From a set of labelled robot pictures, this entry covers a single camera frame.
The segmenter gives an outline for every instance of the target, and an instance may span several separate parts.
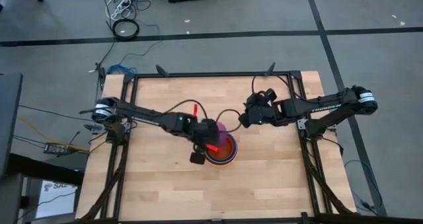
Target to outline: wooden tabletop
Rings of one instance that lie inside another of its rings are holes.
[[[316,71],[302,72],[307,98],[323,96]],[[252,77],[202,77],[140,79],[136,105],[165,111],[185,99],[203,104],[210,118],[226,108],[240,112],[251,94]],[[120,97],[123,75],[106,78],[103,96]],[[255,90],[273,88],[278,100],[290,98],[288,88],[275,77],[257,77]],[[131,85],[127,101],[130,100]],[[186,103],[175,111],[193,113]],[[313,114],[318,118],[327,112]],[[204,115],[199,109],[198,117]],[[219,120],[228,130],[239,122],[236,113],[224,113]],[[235,219],[298,217],[313,215],[305,169],[295,124],[241,127],[232,133],[239,151],[227,166],[190,163],[192,144],[161,128],[138,123],[132,130],[122,193],[120,221],[176,219]],[[325,137],[336,141],[332,132]],[[94,142],[94,149],[104,138]],[[321,140],[319,150],[328,185],[346,207],[354,201],[337,145]],[[104,188],[111,144],[104,144],[90,156],[85,171],[76,217],[83,216]],[[110,195],[112,215],[115,190]],[[320,206],[323,209],[321,195]]]

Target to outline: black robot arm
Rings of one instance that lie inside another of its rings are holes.
[[[320,119],[305,121],[304,129],[307,137],[318,139],[328,127],[339,124],[350,116],[369,115],[377,110],[377,103],[371,91],[359,86],[309,100],[291,98],[275,101],[275,99],[276,93],[273,89],[253,93],[244,103],[245,113],[239,117],[239,121],[246,128],[251,124],[286,126],[302,120],[308,114],[336,108]]]
[[[212,119],[203,119],[199,122],[197,117],[191,114],[158,112],[120,101],[117,98],[98,100],[91,118],[103,124],[113,135],[113,142],[117,144],[127,141],[125,127],[121,123],[124,118],[133,118],[138,122],[159,126],[172,135],[185,137],[194,144],[190,161],[201,165],[204,164],[206,145],[219,143],[219,130],[216,121]]]

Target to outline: white cable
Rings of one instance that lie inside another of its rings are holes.
[[[116,21],[116,20],[118,20],[118,19],[116,19],[116,17],[117,17],[119,14],[123,13],[125,10],[127,10],[127,9],[131,6],[132,1],[131,1],[131,0],[121,0],[121,2],[118,4],[118,6],[116,6],[116,8],[115,8],[114,12],[113,12],[113,13],[109,16],[109,14],[108,14],[108,5],[109,5],[112,1],[113,1],[113,0],[109,0],[109,1],[107,2],[107,4],[106,4],[106,16],[107,16],[109,19],[112,19],[112,20]],[[129,12],[128,12],[128,14],[126,15],[126,17],[128,17],[130,14],[131,14],[131,11],[129,10]]]
[[[110,16],[108,15],[108,5],[110,4],[110,2],[112,2],[113,0],[109,0],[108,2],[107,2],[107,4],[106,4],[106,16],[107,16],[107,18],[108,19],[110,19]]]

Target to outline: purple cloth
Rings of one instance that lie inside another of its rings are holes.
[[[226,143],[226,137],[227,137],[227,133],[225,132],[226,131],[226,127],[221,122],[216,122],[216,124],[217,124],[217,128],[220,131],[220,134],[219,134],[219,145],[220,144],[225,144]]]

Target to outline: black metal frame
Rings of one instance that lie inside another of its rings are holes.
[[[272,72],[272,75],[286,76],[288,78],[288,85],[289,85],[289,90],[290,90],[290,94],[291,94],[292,98],[295,97],[293,92],[294,92],[294,89],[295,89],[294,83],[296,82],[298,87],[299,87],[300,96],[305,98],[304,84],[303,84],[303,80],[302,80],[300,71],[275,71],[275,72]],[[245,76],[251,76],[251,77],[252,76],[265,76],[265,72],[173,73],[173,74],[169,75],[170,78],[181,78],[181,77],[245,77]],[[122,94],[120,96],[120,99],[125,101],[126,95],[128,93],[129,83],[132,82],[132,92],[131,92],[130,103],[135,104],[135,98],[137,96],[138,81],[140,79],[145,79],[145,78],[163,78],[163,76],[160,75],[160,74],[124,75],[124,83],[123,83],[123,86],[122,86]],[[298,130],[298,136],[299,136],[299,141],[300,141],[300,145],[301,145],[302,150],[306,151],[307,150],[307,140],[305,138],[305,134],[302,133],[300,130]],[[325,176],[324,176],[322,162],[321,162],[321,158],[320,158],[320,154],[319,154],[319,148],[317,147],[317,144],[316,144],[315,141],[312,142],[312,148],[313,148],[316,168],[318,170],[318,173],[324,179]],[[110,153],[110,158],[109,158],[106,184],[110,181],[112,174],[114,172],[117,150],[118,150],[117,145],[113,145],[111,153]],[[308,155],[308,152],[303,153],[303,160],[305,160],[305,158],[306,158],[306,157],[304,157],[304,155]],[[124,145],[124,147],[122,149],[122,158],[121,158],[121,159],[124,160],[124,164],[125,164],[124,167],[123,167],[124,170],[125,170],[125,166],[126,166],[127,157],[128,157],[128,145]],[[307,171],[307,169],[305,167],[304,167],[304,169],[305,169],[305,174],[307,176],[307,183],[308,183],[310,199],[311,199],[311,203],[312,203],[312,207],[313,207],[313,213],[314,213],[314,215],[316,215],[318,213],[321,213],[321,209],[319,207],[319,201],[317,199],[317,193],[316,193],[316,189],[315,189],[314,178],[311,175],[311,173]],[[115,202],[114,202],[114,210],[113,210],[112,217],[118,220],[119,219],[119,213],[120,213],[120,204],[121,204],[121,201],[122,201],[122,199],[121,199],[122,190],[123,190],[123,186],[124,186],[124,171],[123,171],[122,176],[119,178],[117,185],[118,186],[117,186],[117,189],[116,189],[116,198],[115,198]],[[330,201],[323,191],[322,191],[322,193],[323,193],[323,198],[324,198],[325,210],[326,210],[327,213],[332,213]],[[101,212],[100,212],[100,218],[107,217],[107,210],[108,210],[108,199],[102,206],[102,209],[101,209]],[[305,222],[306,220],[309,221],[307,214],[301,213],[301,217],[268,218],[268,219],[225,219],[224,222],[225,223],[306,223]],[[159,223],[222,223],[222,220],[220,220],[220,221],[218,221],[218,220],[120,221],[119,223],[131,223],[131,224],[136,224],[136,223],[156,223],[156,224],[159,224]]]

